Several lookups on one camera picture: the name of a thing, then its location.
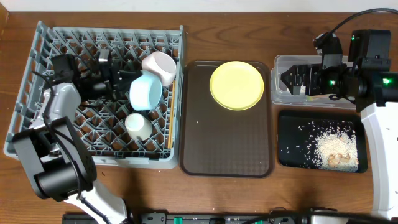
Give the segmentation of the brown serving tray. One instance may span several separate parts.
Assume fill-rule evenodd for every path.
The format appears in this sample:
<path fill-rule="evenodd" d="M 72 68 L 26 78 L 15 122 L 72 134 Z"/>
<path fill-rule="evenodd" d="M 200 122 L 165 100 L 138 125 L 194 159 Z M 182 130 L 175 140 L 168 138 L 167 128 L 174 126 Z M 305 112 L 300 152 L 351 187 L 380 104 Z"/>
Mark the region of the brown serving tray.
<path fill-rule="evenodd" d="M 194 61 L 185 68 L 180 167 L 194 176 L 267 177 L 274 169 L 270 93 L 248 110 L 222 107 L 210 92 L 221 64 Z"/>

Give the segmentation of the white plastic cup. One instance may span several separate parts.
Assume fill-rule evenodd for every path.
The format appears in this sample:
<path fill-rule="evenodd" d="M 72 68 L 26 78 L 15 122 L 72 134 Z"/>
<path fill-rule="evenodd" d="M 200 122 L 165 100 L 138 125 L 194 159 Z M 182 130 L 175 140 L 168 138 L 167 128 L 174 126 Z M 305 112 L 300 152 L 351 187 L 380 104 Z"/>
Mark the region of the white plastic cup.
<path fill-rule="evenodd" d="M 130 137 L 135 141 L 145 141 L 152 134 L 152 123 L 139 113 L 130 114 L 125 119 L 125 126 Z"/>

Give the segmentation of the spilled rice pile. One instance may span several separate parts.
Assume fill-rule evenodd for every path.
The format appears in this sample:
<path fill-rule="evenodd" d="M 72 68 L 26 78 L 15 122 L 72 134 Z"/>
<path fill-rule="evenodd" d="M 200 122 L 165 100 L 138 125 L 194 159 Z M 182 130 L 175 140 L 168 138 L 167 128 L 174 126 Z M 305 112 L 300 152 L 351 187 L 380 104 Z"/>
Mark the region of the spilled rice pile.
<path fill-rule="evenodd" d="M 279 162 L 306 169 L 357 172 L 356 131 L 349 121 L 305 120 L 279 136 Z"/>

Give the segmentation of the black tray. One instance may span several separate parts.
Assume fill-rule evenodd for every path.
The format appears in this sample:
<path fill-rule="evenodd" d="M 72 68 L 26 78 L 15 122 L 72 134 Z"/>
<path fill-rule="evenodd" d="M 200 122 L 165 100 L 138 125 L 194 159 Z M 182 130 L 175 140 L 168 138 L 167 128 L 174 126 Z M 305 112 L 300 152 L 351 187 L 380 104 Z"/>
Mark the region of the black tray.
<path fill-rule="evenodd" d="M 277 142 L 283 166 L 352 173 L 368 169 L 364 127 L 353 114 L 282 110 Z"/>

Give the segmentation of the yellow plate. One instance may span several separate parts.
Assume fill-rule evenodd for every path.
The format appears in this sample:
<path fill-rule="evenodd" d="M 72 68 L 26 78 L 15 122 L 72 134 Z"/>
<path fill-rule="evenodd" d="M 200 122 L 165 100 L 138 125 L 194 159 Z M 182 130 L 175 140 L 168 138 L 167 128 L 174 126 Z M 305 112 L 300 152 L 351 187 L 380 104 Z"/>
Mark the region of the yellow plate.
<path fill-rule="evenodd" d="M 222 107 L 242 111 L 252 108 L 263 96 L 261 73 L 247 62 L 231 61 L 218 66 L 210 77 L 210 93 Z"/>

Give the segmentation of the wooden chopstick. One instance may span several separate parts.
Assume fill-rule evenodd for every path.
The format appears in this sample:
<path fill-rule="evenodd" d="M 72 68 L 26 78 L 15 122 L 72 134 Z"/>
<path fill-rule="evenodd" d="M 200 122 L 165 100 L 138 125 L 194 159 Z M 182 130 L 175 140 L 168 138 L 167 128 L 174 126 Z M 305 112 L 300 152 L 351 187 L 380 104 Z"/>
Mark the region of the wooden chopstick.
<path fill-rule="evenodd" d="M 167 149 L 172 148 L 172 133 L 173 133 L 173 121 L 174 121 L 174 111 L 175 111 L 175 92 L 176 92 L 176 81 L 172 83 L 172 98 L 170 105 L 170 124 L 169 124 L 169 138 L 167 143 Z"/>

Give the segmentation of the grey plastic dish rack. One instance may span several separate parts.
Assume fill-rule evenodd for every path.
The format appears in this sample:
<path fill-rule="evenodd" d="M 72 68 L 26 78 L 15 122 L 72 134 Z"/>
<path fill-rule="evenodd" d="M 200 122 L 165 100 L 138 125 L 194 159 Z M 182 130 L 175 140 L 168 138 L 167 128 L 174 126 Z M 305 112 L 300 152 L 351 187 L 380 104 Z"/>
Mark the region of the grey plastic dish rack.
<path fill-rule="evenodd" d="M 159 105 L 144 115 L 153 132 L 145 141 L 135 141 L 124 121 L 133 113 L 127 96 L 119 101 L 90 100 L 76 110 L 74 127 L 98 165 L 148 169 L 172 169 L 178 163 L 181 98 L 185 53 L 183 30 L 142 30 L 84 27 L 47 27 L 37 24 L 21 87 L 4 142 L 4 154 L 16 158 L 12 145 L 15 133 L 29 128 L 40 114 L 44 81 L 35 73 L 53 74 L 51 58 L 60 54 L 76 57 L 78 68 L 87 74 L 100 50 L 110 50 L 113 60 L 125 70 L 139 70 L 141 61 L 153 52 L 170 55 L 177 65 L 172 148 L 167 149 L 172 84 L 163 89 Z"/>

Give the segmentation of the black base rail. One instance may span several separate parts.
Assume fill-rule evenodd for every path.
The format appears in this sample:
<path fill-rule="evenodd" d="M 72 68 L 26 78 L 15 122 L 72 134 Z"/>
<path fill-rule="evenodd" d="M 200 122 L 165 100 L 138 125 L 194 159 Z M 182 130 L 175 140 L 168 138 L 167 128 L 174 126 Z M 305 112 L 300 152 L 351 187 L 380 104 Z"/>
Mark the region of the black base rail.
<path fill-rule="evenodd" d="M 141 224 L 316 224 L 316 223 L 397 223 L 397 220 L 335 212 L 277 212 L 263 216 L 222 215 L 166 215 L 164 213 L 143 213 L 136 223 Z"/>

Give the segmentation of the light blue bowl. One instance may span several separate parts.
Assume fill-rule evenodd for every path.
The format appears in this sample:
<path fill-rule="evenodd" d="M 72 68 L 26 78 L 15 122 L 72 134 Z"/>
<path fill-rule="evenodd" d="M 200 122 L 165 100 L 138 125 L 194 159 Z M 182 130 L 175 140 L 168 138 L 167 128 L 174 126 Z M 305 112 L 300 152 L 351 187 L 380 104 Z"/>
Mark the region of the light blue bowl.
<path fill-rule="evenodd" d="M 129 101 L 136 111 L 154 109 L 162 97 L 162 82 L 157 75 L 141 70 L 141 76 L 131 82 Z"/>

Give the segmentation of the pink bowl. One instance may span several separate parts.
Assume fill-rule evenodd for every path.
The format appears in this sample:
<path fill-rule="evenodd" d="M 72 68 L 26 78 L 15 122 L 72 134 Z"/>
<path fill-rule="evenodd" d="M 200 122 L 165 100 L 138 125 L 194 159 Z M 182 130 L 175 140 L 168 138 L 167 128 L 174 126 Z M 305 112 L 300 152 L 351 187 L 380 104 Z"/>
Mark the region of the pink bowl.
<path fill-rule="evenodd" d="M 163 86 L 172 84 L 177 65 L 173 58 L 164 52 L 153 52 L 142 60 L 142 69 L 157 75 Z"/>

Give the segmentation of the clear plastic bin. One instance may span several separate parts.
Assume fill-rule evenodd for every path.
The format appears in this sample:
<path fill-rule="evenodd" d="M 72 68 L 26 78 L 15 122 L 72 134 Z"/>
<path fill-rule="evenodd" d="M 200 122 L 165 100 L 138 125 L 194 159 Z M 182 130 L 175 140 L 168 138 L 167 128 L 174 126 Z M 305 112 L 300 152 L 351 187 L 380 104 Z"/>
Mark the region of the clear plastic bin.
<path fill-rule="evenodd" d="M 271 70 L 271 99 L 278 105 L 312 106 L 323 108 L 339 108 L 354 110 L 355 105 L 348 100 L 340 99 L 332 101 L 328 95 L 307 96 L 305 87 L 301 87 L 300 95 L 291 95 L 286 85 L 280 80 L 283 72 L 293 65 L 321 63 L 320 55 L 278 55 L 274 60 L 274 68 Z"/>

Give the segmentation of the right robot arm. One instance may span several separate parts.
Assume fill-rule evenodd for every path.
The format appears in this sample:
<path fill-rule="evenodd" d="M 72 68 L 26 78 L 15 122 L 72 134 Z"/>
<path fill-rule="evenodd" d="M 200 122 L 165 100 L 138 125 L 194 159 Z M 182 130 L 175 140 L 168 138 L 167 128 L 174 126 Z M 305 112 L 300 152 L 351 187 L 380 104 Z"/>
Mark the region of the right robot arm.
<path fill-rule="evenodd" d="M 314 40 L 319 64 L 293 65 L 280 76 L 292 95 L 354 98 L 368 138 L 373 170 L 373 213 L 397 220 L 397 73 L 391 72 L 388 30 L 355 30 L 347 66 L 339 38 L 326 33 Z"/>

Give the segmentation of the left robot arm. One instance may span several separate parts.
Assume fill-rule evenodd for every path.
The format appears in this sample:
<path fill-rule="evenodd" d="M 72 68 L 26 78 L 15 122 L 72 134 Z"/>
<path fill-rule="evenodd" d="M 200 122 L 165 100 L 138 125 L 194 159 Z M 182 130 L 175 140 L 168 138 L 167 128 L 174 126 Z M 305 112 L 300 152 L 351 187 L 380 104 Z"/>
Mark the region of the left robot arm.
<path fill-rule="evenodd" d="M 72 54 L 51 58 L 54 75 L 35 75 L 46 83 L 44 104 L 29 128 L 15 134 L 12 144 L 25 174 L 41 199 L 51 198 L 79 207 L 98 223 L 134 223 L 124 199 L 112 194 L 98 179 L 95 162 L 73 122 L 83 101 L 117 101 L 141 71 L 122 70 L 109 50 L 99 52 L 87 76 Z"/>

